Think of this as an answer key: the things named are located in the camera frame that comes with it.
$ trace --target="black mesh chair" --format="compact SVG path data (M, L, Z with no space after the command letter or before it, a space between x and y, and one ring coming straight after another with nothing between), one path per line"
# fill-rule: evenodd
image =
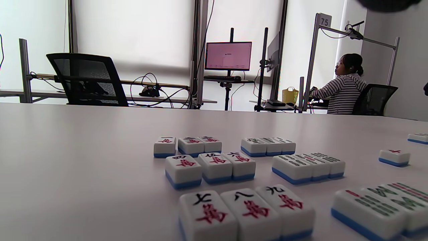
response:
M368 84L355 102L352 114L383 116L386 103L397 89L389 85Z
M109 57L89 54L47 54L70 105L128 106Z

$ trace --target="computer monitor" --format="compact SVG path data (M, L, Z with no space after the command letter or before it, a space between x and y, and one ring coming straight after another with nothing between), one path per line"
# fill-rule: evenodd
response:
M267 60L270 61L267 67L267 71L269 72L279 65L279 33L268 46L267 54Z
M250 70L252 42L207 43L205 69Z

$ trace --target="yellow container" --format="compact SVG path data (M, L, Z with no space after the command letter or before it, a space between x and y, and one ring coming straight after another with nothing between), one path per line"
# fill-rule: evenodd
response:
M288 87L282 90L282 102L296 104L297 98L299 97L299 91L294 87Z

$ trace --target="white table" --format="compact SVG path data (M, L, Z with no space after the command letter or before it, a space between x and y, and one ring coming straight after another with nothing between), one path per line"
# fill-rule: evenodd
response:
M313 241L363 241L330 216L335 191L402 181L428 183L428 146L407 134L428 123L387 117L252 113L0 103L0 240L176 241L177 200L198 190L224 191L283 184L317 212ZM254 181L175 191L164 160L153 159L162 135L213 135L224 151L243 137L282 136L297 152L346 161L345 178L293 186L257 158ZM411 166L377 161L380 149L412 153Z

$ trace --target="striped shirt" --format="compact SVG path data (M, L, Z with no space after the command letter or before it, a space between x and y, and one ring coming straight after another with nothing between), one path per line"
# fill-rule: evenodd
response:
M311 95L320 99L330 97L327 114L352 114L355 102L366 86L358 74L340 75Z

